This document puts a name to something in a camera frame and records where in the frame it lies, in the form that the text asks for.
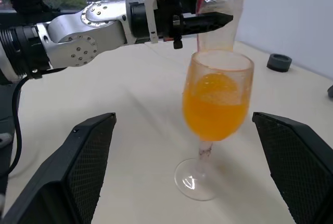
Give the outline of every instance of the glass stem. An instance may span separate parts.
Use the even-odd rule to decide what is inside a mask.
[[[208,162],[212,152],[213,142],[200,141],[199,157],[195,167],[196,179],[204,179],[206,177],[205,164]]]

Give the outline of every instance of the orange liquid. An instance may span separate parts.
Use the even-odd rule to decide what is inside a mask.
[[[207,74],[195,84],[189,76],[183,94],[183,113],[191,130],[204,141],[221,141],[243,123],[249,97],[230,77]]]

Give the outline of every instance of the white table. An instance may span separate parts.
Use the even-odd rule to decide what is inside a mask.
[[[85,119],[116,112],[108,167],[93,223],[116,224],[289,224],[294,223],[273,180],[261,147],[253,111],[310,125],[333,147],[332,81],[293,66],[281,74],[266,68],[268,54],[237,43],[255,62],[248,117],[240,130],[213,147],[223,185],[219,197],[193,201],[177,189],[178,163],[195,157],[197,138],[181,114],[181,96],[196,41],[135,45],[105,52],[82,68],[70,68],[23,88],[20,120],[22,162],[33,163],[9,181],[6,210],[39,165]],[[38,148],[38,155],[33,152]]]

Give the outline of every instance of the glass base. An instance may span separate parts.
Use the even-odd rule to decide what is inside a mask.
[[[175,171],[178,189],[187,197],[197,201],[209,201],[215,197],[205,176],[196,173],[197,159],[181,162]]]

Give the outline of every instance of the wine glass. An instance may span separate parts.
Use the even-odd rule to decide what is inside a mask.
[[[187,197],[199,201],[214,198],[207,161],[213,143],[230,136],[243,123],[253,71],[253,62],[235,52],[207,50],[192,55],[183,93],[183,115],[200,138],[199,157],[181,162],[174,176]]]

